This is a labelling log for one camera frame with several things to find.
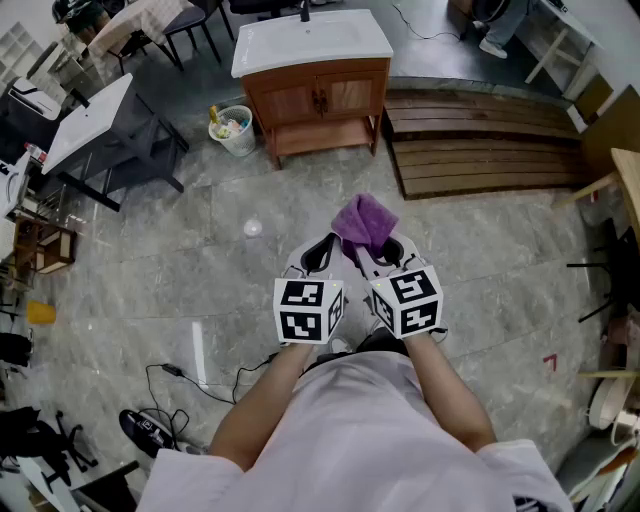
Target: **white box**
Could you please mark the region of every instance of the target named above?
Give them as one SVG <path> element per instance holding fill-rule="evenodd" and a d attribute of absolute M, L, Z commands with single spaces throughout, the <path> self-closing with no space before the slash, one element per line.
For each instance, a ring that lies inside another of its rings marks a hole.
<path fill-rule="evenodd" d="M 373 312 L 398 339 L 440 325 L 442 288 L 433 266 L 370 281 Z"/>
<path fill-rule="evenodd" d="M 328 343 L 344 314 L 344 282 L 276 279 L 273 313 L 281 342 Z"/>

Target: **wooden board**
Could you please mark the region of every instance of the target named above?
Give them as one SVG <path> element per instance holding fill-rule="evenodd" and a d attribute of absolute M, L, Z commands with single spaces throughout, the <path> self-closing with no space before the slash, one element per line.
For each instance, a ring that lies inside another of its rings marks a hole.
<path fill-rule="evenodd" d="M 580 138 L 560 107 L 519 98 L 455 91 L 389 91 L 385 101 L 392 140 L 427 139 L 442 132 L 457 138 L 523 136 L 530 140 Z"/>
<path fill-rule="evenodd" d="M 368 118 L 300 123 L 275 129 L 278 156 L 372 142 L 373 132 Z"/>
<path fill-rule="evenodd" d="M 577 186 L 592 174 L 560 107 L 451 91 L 390 91 L 386 135 L 406 199 Z"/>
<path fill-rule="evenodd" d="M 583 133 L 584 158 L 596 178 L 616 170 L 612 148 L 640 152 L 640 97 L 631 86 Z"/>
<path fill-rule="evenodd" d="M 584 183 L 582 174 L 574 173 L 494 173 L 464 176 L 437 176 L 403 180 L 407 199 L 489 192 L 492 190 L 512 190 L 520 188 L 549 188 L 577 186 Z"/>

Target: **cabinet door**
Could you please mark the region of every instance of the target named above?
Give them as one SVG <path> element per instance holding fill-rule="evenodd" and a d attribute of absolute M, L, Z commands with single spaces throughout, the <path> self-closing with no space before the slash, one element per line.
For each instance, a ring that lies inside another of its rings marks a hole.
<path fill-rule="evenodd" d="M 315 76 L 252 83 L 249 93 L 265 129 L 321 118 Z"/>
<path fill-rule="evenodd" d="M 318 76 L 322 116 L 340 119 L 379 115 L 384 102 L 386 77 L 384 71 Z"/>

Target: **power adapter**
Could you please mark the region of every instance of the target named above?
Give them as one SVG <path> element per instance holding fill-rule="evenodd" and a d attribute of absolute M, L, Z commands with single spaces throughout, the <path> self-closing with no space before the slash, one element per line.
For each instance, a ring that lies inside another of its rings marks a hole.
<path fill-rule="evenodd" d="M 173 375 L 174 377 L 184 377 L 184 372 L 178 368 L 177 366 L 170 364 L 170 363 L 165 363 L 161 366 L 161 368 L 167 372 L 170 373 L 171 375 Z"/>

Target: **black cable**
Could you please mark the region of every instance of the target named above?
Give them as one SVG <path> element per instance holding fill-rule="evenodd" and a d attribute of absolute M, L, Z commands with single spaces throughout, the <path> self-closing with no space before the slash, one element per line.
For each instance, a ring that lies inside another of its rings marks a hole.
<path fill-rule="evenodd" d="M 161 367 L 162 368 L 163 365 L 161 364 L 148 364 L 144 371 L 147 374 L 147 384 L 149 385 L 149 394 L 151 395 L 151 399 L 153 400 L 153 403 L 156 404 L 156 408 L 155 411 L 158 413 L 158 419 L 160 419 L 160 413 L 164 414 L 167 416 L 167 418 L 169 418 L 169 428 L 171 429 L 171 439 L 173 440 L 173 446 L 176 450 L 180 451 L 178 448 L 178 439 L 176 438 L 176 433 L 173 429 L 173 418 L 175 417 L 175 413 L 173 416 L 170 416 L 169 413 L 167 411 L 165 411 L 164 409 L 160 409 L 160 404 L 158 404 L 158 401 L 156 400 L 156 397 L 153 394 L 153 391 L 151 389 L 151 377 L 149 376 L 149 368 L 157 368 L 157 367 Z"/>
<path fill-rule="evenodd" d="M 231 400 L 233 400 L 234 404 L 237 404 L 238 402 L 236 402 L 236 389 L 238 388 L 238 383 L 240 382 L 240 372 L 242 370 L 244 370 L 245 372 L 255 372 L 258 368 L 263 367 L 265 364 L 268 364 L 272 361 L 272 358 L 269 357 L 269 359 L 267 359 L 266 361 L 262 361 L 258 366 L 256 366 L 255 368 L 238 368 L 238 373 L 236 373 L 236 383 L 233 386 L 233 391 L 231 392 Z"/>
<path fill-rule="evenodd" d="M 425 37 L 421 34 L 418 34 L 415 30 L 413 30 L 413 27 L 411 26 L 411 23 L 409 23 L 406 18 L 404 17 L 404 14 L 402 14 L 402 11 L 400 10 L 400 8 L 393 3 L 393 0 L 391 1 L 391 6 L 398 11 L 398 14 L 400 14 L 400 18 L 402 18 L 402 21 L 404 21 L 405 25 L 409 28 L 409 30 L 411 30 L 411 32 L 413 32 L 415 35 L 417 35 L 420 39 L 426 41 L 428 39 L 435 39 L 438 36 L 442 36 L 442 35 L 450 35 L 455 37 L 458 41 L 460 41 L 460 36 L 458 34 L 454 34 L 453 32 L 438 32 L 435 36 L 429 36 L 429 37 Z"/>
<path fill-rule="evenodd" d="M 209 398 L 213 398 L 214 400 L 217 400 L 218 402 L 224 402 L 225 404 L 231 404 L 231 405 L 235 405 L 235 402 L 230 402 L 229 400 L 226 400 L 224 398 L 220 398 L 219 396 L 213 396 L 209 393 L 207 393 L 204 389 L 202 389 L 200 387 L 200 384 L 198 384 L 195 380 L 193 380 L 192 378 L 186 376 L 184 373 L 182 375 L 180 375 L 180 377 L 182 377 L 183 379 L 187 379 L 189 382 L 191 382 L 196 388 L 198 388 L 202 393 L 204 393 L 205 395 L 207 395 Z"/>
<path fill-rule="evenodd" d="M 218 396 L 214 396 L 214 395 L 212 395 L 210 393 L 207 393 L 204 389 L 202 389 L 200 387 L 200 384 L 198 382 L 196 382 L 191 377 L 186 375 L 177 366 L 174 366 L 174 365 L 169 364 L 169 363 L 149 364 L 149 365 L 147 365 L 145 367 L 145 373 L 147 374 L 147 384 L 148 384 L 148 387 L 149 387 L 149 394 L 151 395 L 151 399 L 153 400 L 153 403 L 155 404 L 155 407 L 149 407 L 149 408 L 146 408 L 146 409 L 140 409 L 138 412 L 155 411 L 157 413 L 157 415 L 158 415 L 158 419 L 160 419 L 161 415 L 164 414 L 167 417 L 167 419 L 169 420 L 169 428 L 171 429 L 171 438 L 173 440 L 174 448 L 176 450 L 179 450 L 178 449 L 177 436 L 179 436 L 184 431 L 184 429 L 187 428 L 187 425 L 189 424 L 189 421 L 190 421 L 190 417 L 189 417 L 189 415 L 187 414 L 187 412 L 184 409 L 176 409 L 176 411 L 173 413 L 173 415 L 170 415 L 167 411 L 165 411 L 164 409 L 160 408 L 160 404 L 158 403 L 158 400 L 156 400 L 156 397 L 153 394 L 153 390 L 151 389 L 151 376 L 149 375 L 149 368 L 158 368 L 158 367 L 162 368 L 165 372 L 170 373 L 174 377 L 182 377 L 186 381 L 192 383 L 197 389 L 200 390 L 200 392 L 204 393 L 209 398 L 213 398 L 214 400 L 217 400 L 218 402 L 224 402 L 226 404 L 235 405 L 237 403 L 235 397 L 236 397 L 236 389 L 238 388 L 238 382 L 240 381 L 240 372 L 243 371 L 243 370 L 246 371 L 246 372 L 254 372 L 258 368 L 261 368 L 264 365 L 269 364 L 271 361 L 273 361 L 273 359 L 275 358 L 276 355 L 278 355 L 278 354 L 277 353 L 271 354 L 265 361 L 260 363 L 255 368 L 240 368 L 238 370 L 238 373 L 236 374 L 236 383 L 233 386 L 233 392 L 231 393 L 232 401 L 229 401 L 229 400 L 226 400 L 224 398 L 220 398 Z M 184 425 L 182 425 L 182 428 L 180 429 L 180 431 L 178 433 L 176 433 L 175 429 L 173 427 L 173 422 L 174 422 L 174 420 L 176 418 L 176 415 L 179 412 L 184 414 L 184 416 L 187 419 L 187 421 L 185 422 Z"/>

